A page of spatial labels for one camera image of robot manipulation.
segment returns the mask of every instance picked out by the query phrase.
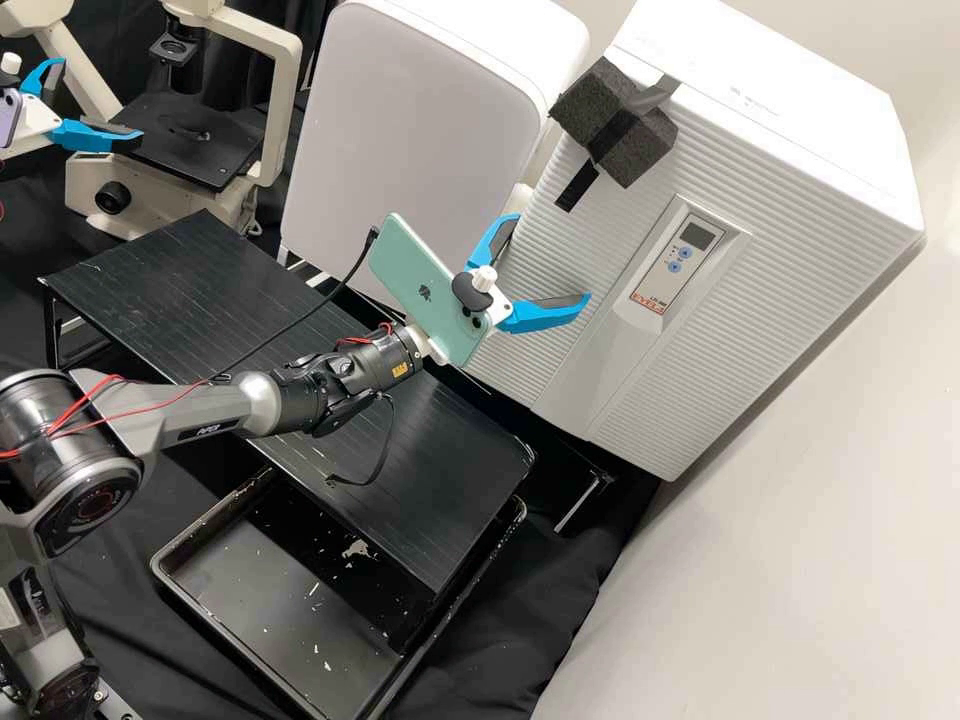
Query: digital display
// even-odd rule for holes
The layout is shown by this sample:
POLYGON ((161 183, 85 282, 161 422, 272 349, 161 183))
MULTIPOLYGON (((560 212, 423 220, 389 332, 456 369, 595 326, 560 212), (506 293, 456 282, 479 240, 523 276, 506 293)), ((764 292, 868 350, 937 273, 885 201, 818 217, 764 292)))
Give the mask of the digital display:
POLYGON ((702 250, 703 252, 707 251, 707 248, 710 247, 710 243, 713 242, 714 234, 702 228, 696 223, 690 223, 684 228, 683 232, 680 233, 680 239, 686 243, 690 243, 697 250, 702 250))

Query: smartphone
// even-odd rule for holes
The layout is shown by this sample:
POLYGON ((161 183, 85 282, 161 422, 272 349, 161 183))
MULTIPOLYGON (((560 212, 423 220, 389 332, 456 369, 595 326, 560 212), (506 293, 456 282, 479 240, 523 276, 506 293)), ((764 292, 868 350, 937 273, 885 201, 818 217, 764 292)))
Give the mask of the smartphone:
POLYGON ((0 90, 0 150, 13 144, 23 109, 23 96, 14 88, 0 90))
POLYGON ((466 365, 486 337, 489 321, 464 316, 451 288, 453 273, 402 217, 387 216, 368 262, 408 320, 423 328, 450 363, 466 365))

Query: red label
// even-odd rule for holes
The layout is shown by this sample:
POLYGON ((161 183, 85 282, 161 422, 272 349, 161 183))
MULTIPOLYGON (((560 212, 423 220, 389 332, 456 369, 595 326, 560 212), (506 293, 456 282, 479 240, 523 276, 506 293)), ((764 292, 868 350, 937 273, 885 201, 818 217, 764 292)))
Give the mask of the red label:
POLYGON ((648 310, 653 310, 657 315, 663 315, 667 311, 666 305, 661 303, 659 300, 653 300, 637 293, 631 295, 630 299, 639 305, 643 305, 648 310))

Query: white paint speck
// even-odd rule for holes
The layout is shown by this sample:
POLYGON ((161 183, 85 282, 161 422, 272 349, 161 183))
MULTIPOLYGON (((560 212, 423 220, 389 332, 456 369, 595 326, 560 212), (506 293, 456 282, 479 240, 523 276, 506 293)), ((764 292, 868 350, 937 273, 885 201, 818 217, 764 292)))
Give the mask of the white paint speck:
POLYGON ((363 557, 370 557, 370 547, 363 540, 354 541, 353 545, 348 547, 340 556, 346 560, 347 558, 353 557, 354 555, 362 555, 363 557))

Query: blue clamp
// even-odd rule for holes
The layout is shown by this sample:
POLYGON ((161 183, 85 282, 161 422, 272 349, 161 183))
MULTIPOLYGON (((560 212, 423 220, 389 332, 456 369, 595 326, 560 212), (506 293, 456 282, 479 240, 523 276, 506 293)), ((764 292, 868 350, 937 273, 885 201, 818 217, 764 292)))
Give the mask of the blue clamp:
MULTIPOLYGON (((504 215, 487 230, 480 244, 470 255, 464 270, 476 270, 483 265, 496 265, 497 260, 513 239, 513 231, 520 215, 504 215)), ((572 323, 590 302, 590 293, 569 295, 546 300, 517 300, 513 312, 497 328, 514 335, 538 332, 572 323)))
MULTIPOLYGON (((44 60, 20 83, 20 92, 34 95, 45 103, 51 102, 53 93, 60 84, 65 69, 66 60, 64 58, 44 60)), ((79 120, 65 119, 47 136, 51 142, 60 145, 64 150, 108 153, 113 152, 115 144, 134 147, 139 145, 143 133, 139 130, 111 125, 91 127, 79 120)))
POLYGON ((500 253, 510 244, 518 222, 520 222, 519 215, 504 215, 498 218, 484 234, 480 244, 474 248, 473 254, 470 255, 463 269, 470 272, 484 265, 491 267, 495 265, 500 253))
POLYGON ((513 313, 497 327, 513 335, 572 323, 590 303, 590 293, 550 300, 517 300, 513 313))
POLYGON ((64 150, 89 153, 113 152, 114 143, 139 144, 142 137, 143 132, 140 130, 113 133, 70 119, 64 119, 60 126, 50 133, 50 139, 64 150))
MULTIPOLYGON (((42 97, 43 76, 47 74, 47 70, 56 65, 63 65, 66 67, 66 64, 67 61, 64 58, 50 58, 49 60, 44 60, 42 63, 37 65, 29 75, 27 75, 26 79, 22 83, 20 83, 20 92, 42 97)), ((60 78, 57 77, 54 84, 58 83, 59 81, 60 78)))

